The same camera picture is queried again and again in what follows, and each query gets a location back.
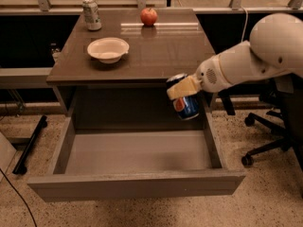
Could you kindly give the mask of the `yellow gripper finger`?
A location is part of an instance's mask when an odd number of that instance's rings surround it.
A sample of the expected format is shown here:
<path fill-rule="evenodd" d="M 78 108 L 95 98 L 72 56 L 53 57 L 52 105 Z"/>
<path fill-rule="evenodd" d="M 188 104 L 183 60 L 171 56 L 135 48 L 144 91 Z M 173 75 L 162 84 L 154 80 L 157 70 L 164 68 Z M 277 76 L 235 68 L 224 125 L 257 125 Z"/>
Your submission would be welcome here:
<path fill-rule="evenodd" d="M 202 90 L 201 82 L 195 76 L 188 76 L 167 90 L 170 100 L 184 96 L 196 95 Z"/>

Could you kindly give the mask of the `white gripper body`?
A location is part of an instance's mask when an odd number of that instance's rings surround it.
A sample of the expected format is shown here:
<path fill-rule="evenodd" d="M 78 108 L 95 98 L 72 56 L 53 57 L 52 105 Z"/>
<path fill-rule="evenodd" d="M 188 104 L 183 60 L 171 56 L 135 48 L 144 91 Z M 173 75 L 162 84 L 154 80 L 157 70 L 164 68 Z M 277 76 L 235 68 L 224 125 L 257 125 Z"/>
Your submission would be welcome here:
<path fill-rule="evenodd" d="M 203 91 L 218 93 L 232 86 L 226 79 L 221 68 L 219 56 L 203 61 L 195 72 Z"/>

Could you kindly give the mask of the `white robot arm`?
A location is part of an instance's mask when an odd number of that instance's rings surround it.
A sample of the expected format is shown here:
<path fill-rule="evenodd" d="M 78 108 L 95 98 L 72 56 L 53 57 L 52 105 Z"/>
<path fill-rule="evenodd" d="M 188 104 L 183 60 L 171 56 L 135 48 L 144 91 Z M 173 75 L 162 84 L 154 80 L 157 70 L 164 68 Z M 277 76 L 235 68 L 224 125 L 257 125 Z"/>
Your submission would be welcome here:
<path fill-rule="evenodd" d="M 254 25 L 247 41 L 203 61 L 167 94 L 174 100 L 201 91 L 218 93 L 246 81 L 291 73 L 303 77 L 303 21 L 274 13 Z"/>

